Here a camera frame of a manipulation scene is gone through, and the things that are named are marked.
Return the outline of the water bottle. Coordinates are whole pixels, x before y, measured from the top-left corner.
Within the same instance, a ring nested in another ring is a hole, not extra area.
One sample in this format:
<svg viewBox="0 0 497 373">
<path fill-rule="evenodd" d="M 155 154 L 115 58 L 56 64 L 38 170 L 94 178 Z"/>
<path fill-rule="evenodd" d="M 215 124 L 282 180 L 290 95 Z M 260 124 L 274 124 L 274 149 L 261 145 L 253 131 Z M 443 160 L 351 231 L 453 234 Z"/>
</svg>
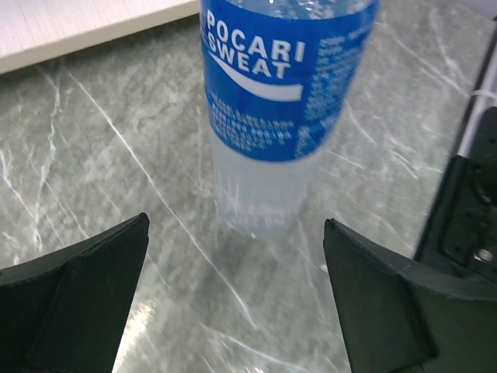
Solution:
<svg viewBox="0 0 497 373">
<path fill-rule="evenodd" d="M 202 1 L 217 207 L 275 235 L 297 218 L 380 8 L 377 1 Z"/>
</svg>

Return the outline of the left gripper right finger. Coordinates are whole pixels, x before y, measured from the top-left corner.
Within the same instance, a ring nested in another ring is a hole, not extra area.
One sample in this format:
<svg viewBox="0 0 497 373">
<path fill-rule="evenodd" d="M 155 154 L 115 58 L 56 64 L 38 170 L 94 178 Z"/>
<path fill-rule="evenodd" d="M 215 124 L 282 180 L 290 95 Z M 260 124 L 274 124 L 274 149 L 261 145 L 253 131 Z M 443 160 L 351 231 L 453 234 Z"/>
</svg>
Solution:
<svg viewBox="0 0 497 373">
<path fill-rule="evenodd" d="M 496 285 L 445 274 L 335 219 L 324 251 L 353 372 L 494 372 Z"/>
</svg>

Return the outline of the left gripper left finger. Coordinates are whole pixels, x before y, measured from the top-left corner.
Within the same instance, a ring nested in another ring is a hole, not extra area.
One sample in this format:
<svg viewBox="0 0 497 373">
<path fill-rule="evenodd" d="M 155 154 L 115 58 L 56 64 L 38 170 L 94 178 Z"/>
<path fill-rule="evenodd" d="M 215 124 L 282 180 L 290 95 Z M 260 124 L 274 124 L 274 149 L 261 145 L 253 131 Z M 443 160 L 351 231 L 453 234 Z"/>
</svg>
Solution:
<svg viewBox="0 0 497 373">
<path fill-rule="evenodd" d="M 3 372 L 111 372 L 148 247 L 140 213 L 1 270 Z"/>
</svg>

